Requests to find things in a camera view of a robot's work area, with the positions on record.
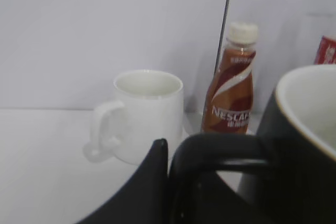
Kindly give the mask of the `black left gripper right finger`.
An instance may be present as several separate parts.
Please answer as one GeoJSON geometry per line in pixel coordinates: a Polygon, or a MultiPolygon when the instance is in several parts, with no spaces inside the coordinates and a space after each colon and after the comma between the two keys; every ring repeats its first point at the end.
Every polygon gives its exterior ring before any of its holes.
{"type": "Polygon", "coordinates": [[[257,211],[215,172],[199,175],[194,199],[194,223],[260,223],[257,211]]]}

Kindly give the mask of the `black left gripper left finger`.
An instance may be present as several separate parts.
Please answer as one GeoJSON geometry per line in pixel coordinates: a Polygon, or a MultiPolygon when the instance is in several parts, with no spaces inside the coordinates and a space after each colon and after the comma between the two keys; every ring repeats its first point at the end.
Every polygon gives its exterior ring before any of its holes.
{"type": "Polygon", "coordinates": [[[166,223],[168,146],[155,140],[128,181],[79,223],[166,223]]]}

